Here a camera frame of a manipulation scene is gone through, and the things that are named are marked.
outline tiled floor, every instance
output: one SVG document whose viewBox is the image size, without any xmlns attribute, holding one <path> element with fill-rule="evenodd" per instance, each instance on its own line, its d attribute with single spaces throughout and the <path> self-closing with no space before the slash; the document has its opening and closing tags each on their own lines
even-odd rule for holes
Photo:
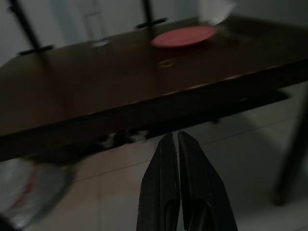
<svg viewBox="0 0 308 231">
<path fill-rule="evenodd" d="M 308 230 L 308 164 L 290 203 L 276 207 L 270 201 L 306 86 L 287 87 L 291 99 L 229 116 L 218 125 L 184 129 L 200 142 L 223 179 L 240 231 Z M 85 160 L 67 195 L 27 231 L 136 230 L 141 179 L 160 139 L 127 144 Z"/>
</svg>

